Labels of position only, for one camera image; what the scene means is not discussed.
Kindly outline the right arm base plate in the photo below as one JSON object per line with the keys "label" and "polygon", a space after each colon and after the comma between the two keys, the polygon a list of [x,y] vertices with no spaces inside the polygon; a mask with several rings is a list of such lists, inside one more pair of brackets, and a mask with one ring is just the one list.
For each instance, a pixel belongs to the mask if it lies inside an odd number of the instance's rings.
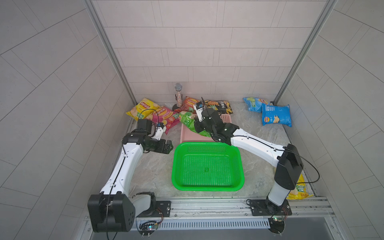
{"label": "right arm base plate", "polygon": [[268,199],[265,200],[252,200],[247,199],[246,204],[250,207],[252,216],[266,216],[268,218],[273,218],[276,216],[291,216],[292,210],[289,205],[288,200],[284,200],[281,206],[273,204]]}

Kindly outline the light blue chips bag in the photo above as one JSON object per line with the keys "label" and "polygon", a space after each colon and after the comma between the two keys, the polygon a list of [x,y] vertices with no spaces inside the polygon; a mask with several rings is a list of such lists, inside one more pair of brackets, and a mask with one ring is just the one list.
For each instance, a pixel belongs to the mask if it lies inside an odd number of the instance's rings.
{"label": "light blue chips bag", "polygon": [[263,105],[271,105],[267,100],[255,97],[245,97],[243,100],[250,112],[262,113]]}

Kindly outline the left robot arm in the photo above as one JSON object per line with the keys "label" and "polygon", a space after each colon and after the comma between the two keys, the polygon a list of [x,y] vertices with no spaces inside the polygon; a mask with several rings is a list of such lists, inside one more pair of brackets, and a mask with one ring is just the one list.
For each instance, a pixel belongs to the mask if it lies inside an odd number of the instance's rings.
{"label": "left robot arm", "polygon": [[146,152],[169,154],[170,140],[151,138],[147,133],[128,133],[123,137],[118,162],[99,194],[91,195],[88,211],[95,233],[129,232],[136,218],[156,212],[153,192],[129,198],[129,189],[139,160]]}

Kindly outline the green cucumber chips bag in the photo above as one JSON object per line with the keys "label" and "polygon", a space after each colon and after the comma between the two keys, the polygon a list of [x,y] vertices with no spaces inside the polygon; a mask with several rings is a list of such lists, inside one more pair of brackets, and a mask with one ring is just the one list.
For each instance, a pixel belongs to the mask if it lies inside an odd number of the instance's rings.
{"label": "green cucumber chips bag", "polygon": [[179,113],[179,120],[184,124],[190,131],[199,134],[204,137],[211,137],[207,131],[201,131],[200,133],[196,132],[195,129],[195,117],[196,115],[190,112],[182,111]]}

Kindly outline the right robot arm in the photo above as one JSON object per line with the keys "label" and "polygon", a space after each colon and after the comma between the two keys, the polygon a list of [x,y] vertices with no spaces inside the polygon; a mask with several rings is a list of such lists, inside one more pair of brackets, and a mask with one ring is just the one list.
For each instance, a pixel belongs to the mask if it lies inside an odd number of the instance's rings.
{"label": "right robot arm", "polygon": [[282,146],[270,143],[237,125],[224,123],[217,111],[205,108],[201,103],[195,105],[194,109],[197,114],[194,123],[197,133],[206,131],[214,141],[244,149],[276,168],[275,182],[266,198],[266,206],[280,208],[296,188],[304,168],[297,148],[291,144]]}

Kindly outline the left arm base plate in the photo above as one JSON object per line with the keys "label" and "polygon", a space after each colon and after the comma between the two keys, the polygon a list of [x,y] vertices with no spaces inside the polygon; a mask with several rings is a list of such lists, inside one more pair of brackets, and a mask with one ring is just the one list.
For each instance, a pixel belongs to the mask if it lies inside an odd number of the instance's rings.
{"label": "left arm base plate", "polygon": [[171,201],[157,201],[156,207],[151,212],[150,210],[144,211],[140,215],[139,218],[168,218],[170,216],[171,211]]}

